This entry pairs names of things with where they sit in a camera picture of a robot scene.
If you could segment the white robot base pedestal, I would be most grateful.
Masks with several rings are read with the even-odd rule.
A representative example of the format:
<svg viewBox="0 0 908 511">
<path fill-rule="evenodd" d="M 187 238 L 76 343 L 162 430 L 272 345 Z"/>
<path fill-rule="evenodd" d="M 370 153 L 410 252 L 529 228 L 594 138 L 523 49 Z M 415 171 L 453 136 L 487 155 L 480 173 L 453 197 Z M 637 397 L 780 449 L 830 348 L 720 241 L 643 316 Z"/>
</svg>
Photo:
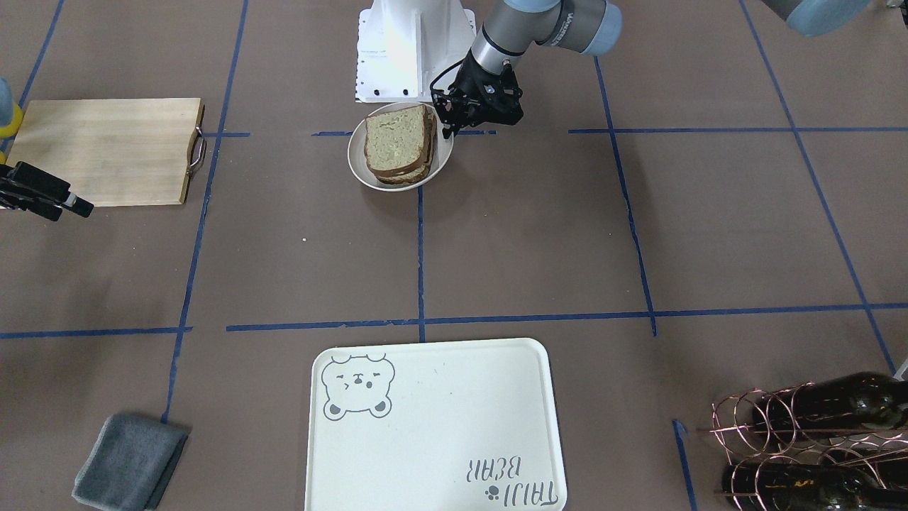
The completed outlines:
<svg viewBox="0 0 908 511">
<path fill-rule="evenodd" d="M 374 1 L 357 27 L 355 100 L 429 103 L 429 85 L 467 55 L 477 22 L 460 1 Z"/>
</svg>

